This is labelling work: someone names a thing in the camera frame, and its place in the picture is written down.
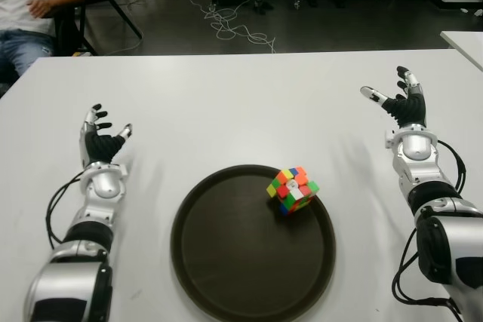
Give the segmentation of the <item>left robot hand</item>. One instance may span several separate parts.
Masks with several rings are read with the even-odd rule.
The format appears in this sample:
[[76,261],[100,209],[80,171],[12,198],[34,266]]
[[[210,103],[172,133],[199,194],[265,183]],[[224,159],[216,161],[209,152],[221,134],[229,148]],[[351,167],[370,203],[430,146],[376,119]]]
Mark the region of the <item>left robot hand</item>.
[[133,133],[132,124],[126,124],[115,136],[100,135],[99,130],[110,128],[112,123],[98,121],[108,115],[100,103],[93,105],[87,112],[80,129],[79,148],[82,168],[101,162],[110,164]]

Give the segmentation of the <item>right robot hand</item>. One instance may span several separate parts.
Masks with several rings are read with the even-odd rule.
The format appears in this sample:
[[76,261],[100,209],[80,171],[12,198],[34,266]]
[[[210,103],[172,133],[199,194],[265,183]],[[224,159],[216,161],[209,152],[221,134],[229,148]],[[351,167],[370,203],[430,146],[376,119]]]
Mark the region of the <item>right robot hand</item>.
[[423,89],[416,76],[409,69],[398,66],[397,75],[401,79],[397,82],[398,87],[405,93],[388,97],[372,87],[364,86],[360,89],[361,94],[378,104],[391,117],[400,128],[411,124],[426,126],[426,102]]

